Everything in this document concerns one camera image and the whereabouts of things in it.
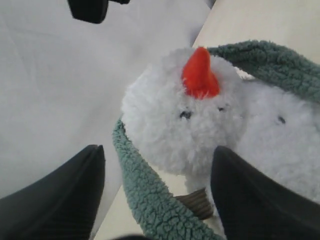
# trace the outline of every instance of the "white bedsheet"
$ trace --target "white bedsheet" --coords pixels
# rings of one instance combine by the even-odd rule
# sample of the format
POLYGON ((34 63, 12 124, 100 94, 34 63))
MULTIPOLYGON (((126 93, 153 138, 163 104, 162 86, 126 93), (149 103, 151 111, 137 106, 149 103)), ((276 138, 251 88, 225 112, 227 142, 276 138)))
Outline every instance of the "white bedsheet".
POLYGON ((110 2, 99 25, 74 20, 67 0, 0 1, 0 198, 104 146, 101 223, 121 173, 112 130, 128 83, 146 64, 191 46, 207 0, 110 2))

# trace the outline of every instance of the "green fleece scarf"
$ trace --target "green fleece scarf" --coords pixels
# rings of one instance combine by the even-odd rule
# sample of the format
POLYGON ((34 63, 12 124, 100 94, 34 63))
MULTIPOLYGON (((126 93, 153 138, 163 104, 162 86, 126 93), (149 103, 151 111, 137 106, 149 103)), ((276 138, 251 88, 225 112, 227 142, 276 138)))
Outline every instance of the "green fleece scarf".
MULTIPOLYGON (((235 67, 303 99, 320 102, 320 65, 267 41, 245 41, 208 48, 235 67)), ((122 168, 123 188, 134 219, 155 240, 221 240, 169 192, 158 174, 126 137, 121 119, 113 144, 122 168)))

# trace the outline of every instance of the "orange carrot nose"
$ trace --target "orange carrot nose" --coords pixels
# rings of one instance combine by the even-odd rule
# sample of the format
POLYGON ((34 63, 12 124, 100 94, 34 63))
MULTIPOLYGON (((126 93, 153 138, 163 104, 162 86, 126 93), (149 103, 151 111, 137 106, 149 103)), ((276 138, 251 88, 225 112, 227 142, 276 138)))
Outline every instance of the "orange carrot nose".
POLYGON ((210 53, 204 47, 198 47, 182 71, 182 80, 186 94, 196 99, 212 98, 219 94, 219 83, 211 71, 210 53))

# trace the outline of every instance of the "white fluffy body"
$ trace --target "white fluffy body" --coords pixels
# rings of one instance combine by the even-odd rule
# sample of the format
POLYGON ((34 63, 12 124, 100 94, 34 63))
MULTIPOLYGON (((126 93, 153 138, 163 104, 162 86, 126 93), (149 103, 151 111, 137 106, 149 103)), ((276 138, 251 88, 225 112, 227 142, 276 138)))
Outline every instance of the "white fluffy body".
POLYGON ((201 100, 188 96, 181 75, 193 52, 172 52, 127 89, 122 121, 142 157, 185 175, 190 192, 205 187, 210 192, 213 152, 226 146, 276 182, 320 203, 318 106, 315 113, 310 103, 277 87, 244 82, 216 56, 211 70, 220 94, 201 100), (191 118, 180 118, 183 111, 192 112, 191 118))

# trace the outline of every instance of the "stuffed toy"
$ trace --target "stuffed toy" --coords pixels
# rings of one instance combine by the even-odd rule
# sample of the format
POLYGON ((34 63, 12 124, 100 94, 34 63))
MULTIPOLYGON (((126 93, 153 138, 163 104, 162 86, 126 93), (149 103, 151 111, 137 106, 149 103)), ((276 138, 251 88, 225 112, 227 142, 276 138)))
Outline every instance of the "stuffed toy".
MULTIPOLYGON (((189 192, 205 189, 201 194, 197 193, 199 191, 190 194, 194 201, 195 196, 202 198, 204 195, 211 208, 218 199, 219 204, 229 203, 229 209, 235 209, 236 205, 245 207, 246 202, 232 198, 238 193, 233 195, 229 191, 237 192, 236 175, 231 167, 230 173, 227 168, 222 173, 230 177, 229 182, 234 187, 223 179, 224 176, 213 181, 212 174, 219 175, 222 169, 217 161, 212 164, 215 150, 221 149, 217 146, 232 149, 273 179, 272 183, 277 185, 278 182, 272 187, 280 195, 292 190, 294 193, 286 194, 292 201, 287 198, 282 206, 297 203, 298 207, 301 203, 300 212, 311 213, 307 209, 313 209, 318 213, 320 206, 314 202, 320 199, 317 176, 319 81, 319 65, 291 49, 266 41, 179 49, 148 66, 127 89, 123 116, 113 133, 124 191, 133 217, 144 234, 154 239, 221 239, 197 218, 191 205, 186 208, 180 197, 173 197, 147 164, 185 175, 189 192), (234 67, 254 79, 243 80, 234 67), (213 189, 217 188, 220 188, 220 196, 221 192, 228 193, 231 199, 214 198, 217 193, 213 189)), ((250 192, 249 188, 242 190, 242 195, 250 192)), ((269 205, 273 208, 264 211, 262 217, 269 218, 272 209, 276 209, 278 220, 299 219, 300 228, 292 227, 291 223, 286 225, 291 228, 281 227, 275 218, 270 218, 269 225, 252 228, 247 224, 246 228, 240 227, 238 238, 229 239, 246 238, 252 233, 254 238, 248 239, 277 236, 286 240, 302 232, 305 238, 297 239, 319 239, 319 229, 315 230, 319 217, 313 214, 308 219, 296 218, 296 213, 284 212, 277 203, 269 205), (307 226, 304 230, 309 234, 300 231, 301 226, 307 226)), ((246 220, 245 212, 242 211, 241 216, 246 220)), ((259 217, 253 214, 252 219, 259 217)), ((229 224, 244 226, 239 219, 229 224)))
POLYGON ((190 193, 210 191, 214 150, 226 146, 320 203, 317 109, 278 87, 244 81, 232 64, 199 47, 150 65, 128 88, 122 121, 142 157, 184 175, 190 193))

